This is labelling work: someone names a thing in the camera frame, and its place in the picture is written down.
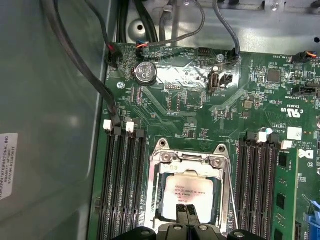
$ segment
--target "green circuit board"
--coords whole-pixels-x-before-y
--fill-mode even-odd
[[[283,239],[294,239],[298,222],[301,239],[307,240],[305,214],[312,210],[310,200],[320,201],[320,175],[317,173],[320,167],[317,157],[320,100],[312,95],[292,95],[291,90],[308,82],[320,83],[320,60],[292,64],[291,56],[287,55],[242,52],[239,63],[227,65],[217,61],[217,55],[227,56],[224,50],[210,49],[208,55],[202,55],[197,48],[156,46],[143,53],[144,61],[156,65],[156,84],[140,86],[133,75],[133,69],[142,61],[137,59],[136,46],[117,46],[123,58],[119,60],[118,68],[108,68],[105,84],[114,93],[123,122],[133,121],[136,129],[145,130],[141,203],[146,201],[149,156],[159,139],[167,139],[173,149],[205,153],[212,153],[218,144],[225,144],[234,180],[239,139],[246,132],[258,133],[270,128],[279,135],[280,142],[292,141],[291,148],[280,150],[280,153],[288,154],[287,166],[277,163],[275,171],[270,239],[279,239],[279,233],[275,236],[275,232],[280,232]],[[222,74],[233,74],[233,81],[222,90],[208,92],[209,74],[214,66],[223,69]],[[108,161],[108,136],[103,124],[109,115],[105,104],[101,118],[90,240],[108,239],[103,231],[108,223],[100,223]],[[138,172],[137,169],[132,171],[133,176]],[[279,194],[285,199],[282,207],[277,205]],[[144,224],[143,208],[144,204],[141,204],[139,226]]]

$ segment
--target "label sticker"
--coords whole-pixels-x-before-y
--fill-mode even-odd
[[[0,134],[0,200],[12,194],[18,133]]]
[[[302,140],[302,128],[288,126],[287,139],[290,140]]]
[[[168,176],[164,190],[162,216],[176,220],[177,204],[193,204],[200,223],[209,223],[214,201],[213,192],[214,183],[211,180],[188,176]]]

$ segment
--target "chip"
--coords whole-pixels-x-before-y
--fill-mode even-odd
[[[251,116],[251,114],[250,114],[249,111],[244,111],[244,112],[242,113],[242,117],[248,118],[248,117],[250,117],[250,116]]]
[[[281,72],[278,70],[269,70],[267,81],[271,83],[280,83]]]
[[[252,108],[252,101],[244,101],[244,108],[245,109],[251,109]]]
[[[281,193],[278,193],[276,196],[276,205],[281,208],[281,209],[285,209],[285,200],[286,200],[286,196],[283,196]]]
[[[284,235],[278,229],[274,231],[274,240],[283,240]]]
[[[286,168],[287,167],[287,155],[280,153],[279,156],[279,166]]]
[[[189,176],[168,176],[165,183],[162,216],[176,220],[178,204],[194,205],[200,223],[211,221],[214,183],[209,179]]]

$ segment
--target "integrated circuit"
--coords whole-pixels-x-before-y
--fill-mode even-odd
[[[276,205],[281,208],[285,209],[285,202],[286,202],[286,196],[282,195],[281,193],[278,193],[276,195]]]
[[[278,229],[274,231],[274,240],[283,240],[284,234],[280,232]]]
[[[267,81],[271,83],[280,83],[281,72],[279,70],[269,70]]]
[[[280,153],[279,156],[279,166],[286,168],[288,166],[287,155],[284,153]]]
[[[244,106],[245,109],[251,109],[252,108],[252,104],[253,104],[252,101],[244,101],[243,106]]]

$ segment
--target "mounting screw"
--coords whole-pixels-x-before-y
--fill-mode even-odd
[[[118,89],[124,89],[125,88],[125,83],[124,82],[122,82],[122,81],[120,81],[120,82],[118,82],[117,84],[116,84],[116,87],[118,88]]]
[[[279,7],[280,7],[279,3],[275,2],[274,4],[271,5],[271,10],[275,12],[279,9]]]
[[[214,158],[213,161],[212,161],[212,165],[215,168],[220,168],[221,165],[222,165],[222,161],[219,158]]]
[[[164,162],[170,162],[170,160],[171,160],[171,156],[170,156],[170,154],[169,153],[165,153],[165,154],[163,154],[162,155],[162,160],[164,161]]]
[[[216,56],[216,59],[218,62],[222,63],[225,60],[225,56],[223,56],[222,54],[218,54]]]
[[[243,233],[241,233],[241,232],[239,232],[239,231],[236,231],[236,232],[234,233],[234,235],[235,235],[237,238],[239,238],[239,239],[242,239],[242,238],[245,237],[245,235],[243,235]]]
[[[179,226],[179,225],[176,225],[176,226],[174,226],[173,228],[174,228],[175,230],[181,230],[181,229],[182,229],[182,227]]]
[[[208,227],[205,226],[205,225],[200,225],[200,226],[199,226],[199,229],[200,229],[201,231],[207,231],[207,230],[208,230]]]

